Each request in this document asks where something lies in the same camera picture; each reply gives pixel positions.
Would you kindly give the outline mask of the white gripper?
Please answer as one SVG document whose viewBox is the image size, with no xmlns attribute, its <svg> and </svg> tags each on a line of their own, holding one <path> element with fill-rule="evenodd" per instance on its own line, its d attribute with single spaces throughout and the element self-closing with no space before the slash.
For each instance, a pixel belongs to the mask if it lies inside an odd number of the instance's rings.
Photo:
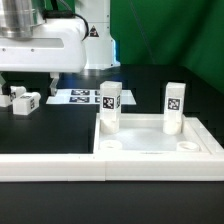
<svg viewBox="0 0 224 224">
<path fill-rule="evenodd" d="M 0 36 L 0 71 L 49 72 L 57 93 L 59 72 L 80 72 L 86 65 L 85 24 L 81 19 L 48 19 L 29 39 Z M 6 81 L 0 72 L 0 95 Z"/>
</svg>

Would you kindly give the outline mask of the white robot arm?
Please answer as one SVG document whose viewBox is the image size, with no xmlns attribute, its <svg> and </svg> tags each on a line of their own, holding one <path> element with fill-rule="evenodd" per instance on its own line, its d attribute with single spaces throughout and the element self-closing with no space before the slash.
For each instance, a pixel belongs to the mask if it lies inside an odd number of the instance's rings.
<svg viewBox="0 0 224 224">
<path fill-rule="evenodd" d="M 110 0 L 0 0 L 0 74 L 62 73 L 116 67 Z"/>
</svg>

